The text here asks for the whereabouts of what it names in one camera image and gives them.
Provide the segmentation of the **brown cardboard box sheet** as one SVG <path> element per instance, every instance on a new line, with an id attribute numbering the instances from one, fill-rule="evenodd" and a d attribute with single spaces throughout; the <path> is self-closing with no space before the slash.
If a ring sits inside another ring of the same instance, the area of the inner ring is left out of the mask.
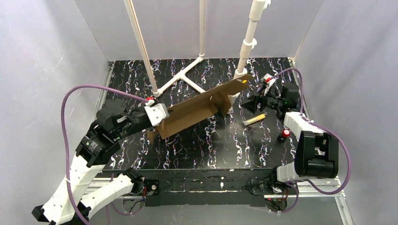
<path id="1" fill-rule="evenodd" d="M 156 135 L 166 139 L 178 132 L 189 128 L 216 113 L 229 113 L 237 94 L 248 89 L 249 85 L 243 80 L 251 81 L 254 77 L 245 74 L 240 78 L 222 83 L 212 89 L 200 93 L 186 101 L 169 107 L 169 117 L 163 120 L 154 131 L 148 132 L 148 139 L 154 143 Z"/>

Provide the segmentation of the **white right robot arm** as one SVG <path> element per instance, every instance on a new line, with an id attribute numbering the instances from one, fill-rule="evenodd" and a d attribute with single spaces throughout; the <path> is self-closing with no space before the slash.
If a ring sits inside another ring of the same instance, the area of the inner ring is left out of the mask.
<path id="1" fill-rule="evenodd" d="M 270 87 L 264 84 L 241 106 L 251 113 L 265 107 L 275 110 L 277 118 L 282 120 L 286 127 L 277 140 L 284 142 L 290 135 L 298 138 L 294 161 L 278 166 L 273 171 L 273 181 L 285 183 L 310 177 L 335 178 L 338 173 L 338 140 L 314 126 L 313 122 L 300 112 L 299 86 L 295 83 L 285 83 L 279 96 L 269 90 Z"/>

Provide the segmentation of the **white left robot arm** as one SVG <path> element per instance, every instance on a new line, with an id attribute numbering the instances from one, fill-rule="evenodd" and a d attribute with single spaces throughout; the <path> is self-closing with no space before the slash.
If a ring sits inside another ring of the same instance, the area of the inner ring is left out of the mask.
<path id="1" fill-rule="evenodd" d="M 120 173 L 111 182 L 98 190 L 85 194 L 96 175 L 102 172 L 111 157 L 121 148 L 119 140 L 152 126 L 146 109 L 154 105 L 148 99 L 144 108 L 127 112 L 120 99 L 108 100 L 97 112 L 97 119 L 90 125 L 79 143 L 69 169 L 69 178 L 64 178 L 53 196 L 43 205 L 32 210 L 39 222 L 51 225 L 82 225 L 69 199 L 67 185 L 77 209 L 83 218 L 90 220 L 101 208 L 116 198 L 125 195 L 145 195 L 144 177 L 134 169 Z"/>

